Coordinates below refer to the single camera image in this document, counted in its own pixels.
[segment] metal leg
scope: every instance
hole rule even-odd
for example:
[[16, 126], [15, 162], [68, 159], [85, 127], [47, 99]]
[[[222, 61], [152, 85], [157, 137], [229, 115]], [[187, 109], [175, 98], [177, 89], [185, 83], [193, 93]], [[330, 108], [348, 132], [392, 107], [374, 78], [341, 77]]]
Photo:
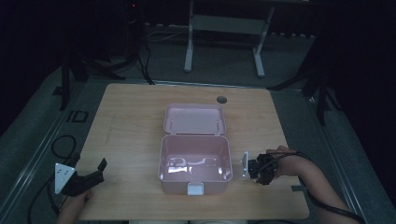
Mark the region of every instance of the metal leg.
[[190, 18], [189, 18], [189, 43], [187, 46], [186, 52], [186, 61], [184, 62], [184, 71], [190, 72], [192, 65], [192, 53], [193, 53], [193, 44], [192, 44], [192, 22], [193, 22], [193, 0], [190, 0]]
[[69, 80], [69, 53], [66, 52], [62, 59], [62, 105], [60, 110], [65, 110], [70, 100]]
[[264, 25], [262, 27], [262, 33], [260, 36], [260, 42], [259, 45], [256, 48], [253, 48], [253, 57], [254, 57], [254, 62], [256, 64], [256, 70], [257, 70], [257, 76], [258, 77], [264, 77], [264, 69], [262, 67], [262, 56], [260, 53], [262, 52], [262, 46], [264, 44], [265, 37], [267, 36], [268, 28], [270, 27], [271, 19], [274, 15], [274, 7], [270, 8], [270, 11], [268, 12], [267, 20], [264, 22]]

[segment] dark background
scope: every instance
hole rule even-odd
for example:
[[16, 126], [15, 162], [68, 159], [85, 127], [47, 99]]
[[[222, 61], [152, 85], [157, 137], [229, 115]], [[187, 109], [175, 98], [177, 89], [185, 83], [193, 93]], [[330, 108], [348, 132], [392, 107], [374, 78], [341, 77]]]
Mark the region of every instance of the dark background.
[[[341, 107], [395, 203], [392, 173], [396, 155], [392, 135], [396, 133], [396, 3], [346, 0], [329, 10], [331, 2], [278, 4], [270, 32], [317, 37], [306, 60], [312, 66], [325, 63], [332, 68], [330, 87], [335, 89]], [[132, 3], [141, 3], [143, 20], [151, 25], [188, 22], [189, 5], [185, 0], [2, 0], [0, 134], [18, 116], [44, 78], [61, 65], [65, 50], [78, 49], [95, 59], [108, 60], [109, 49], [115, 48], [111, 40], [125, 32], [122, 11], [127, 10], [126, 15], [133, 12], [122, 6]], [[197, 5], [198, 10], [205, 7], [205, 2]], [[239, 1], [217, 7], [217, 12], [263, 16], [257, 8], [241, 7]]]

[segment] box latch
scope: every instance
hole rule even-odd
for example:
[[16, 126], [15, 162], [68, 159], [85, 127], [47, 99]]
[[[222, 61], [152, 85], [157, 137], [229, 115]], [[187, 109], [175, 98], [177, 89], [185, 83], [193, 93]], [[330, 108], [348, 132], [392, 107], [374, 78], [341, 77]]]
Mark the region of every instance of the box latch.
[[204, 195], [204, 183], [193, 184], [187, 186], [188, 195]]

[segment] human hand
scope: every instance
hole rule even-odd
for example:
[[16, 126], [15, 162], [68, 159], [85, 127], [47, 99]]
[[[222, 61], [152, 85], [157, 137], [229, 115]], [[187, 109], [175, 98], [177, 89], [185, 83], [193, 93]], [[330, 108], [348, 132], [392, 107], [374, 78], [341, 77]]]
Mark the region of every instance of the human hand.
[[75, 223], [78, 216], [84, 207], [84, 203], [87, 202], [92, 196], [90, 189], [81, 193], [76, 197], [64, 198], [64, 203], [61, 207], [61, 212], [58, 216], [57, 224], [71, 224]]
[[[267, 149], [266, 153], [271, 154], [274, 158], [284, 155], [284, 153], [296, 153], [297, 151], [289, 149], [288, 147], [280, 146], [277, 149]], [[300, 156], [288, 156], [277, 161], [278, 168], [274, 179], [282, 175], [296, 176], [301, 175], [305, 170], [309, 170], [308, 166], [315, 165]]]

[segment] table leg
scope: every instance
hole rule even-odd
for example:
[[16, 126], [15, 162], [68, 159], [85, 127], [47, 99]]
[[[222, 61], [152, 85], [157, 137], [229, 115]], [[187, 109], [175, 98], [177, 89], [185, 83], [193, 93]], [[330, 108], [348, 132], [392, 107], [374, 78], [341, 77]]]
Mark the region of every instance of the table leg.
[[186, 61], [184, 62], [184, 71], [190, 72], [192, 65], [192, 54], [193, 54], [193, 44], [192, 44], [192, 23], [193, 23], [193, 0], [190, 0], [190, 18], [189, 18], [189, 43], [187, 45]]
[[264, 44], [265, 37], [267, 36], [268, 33], [268, 28], [270, 27], [271, 19], [274, 15], [274, 7], [270, 8], [270, 11], [268, 12], [267, 19], [262, 27], [262, 33], [260, 36], [260, 42], [259, 45], [256, 48], [253, 48], [253, 57], [254, 57], [254, 62], [256, 64], [256, 70], [257, 70], [257, 76], [258, 77], [264, 77], [264, 69], [262, 67], [262, 56], [260, 53], [262, 52], [262, 46]]

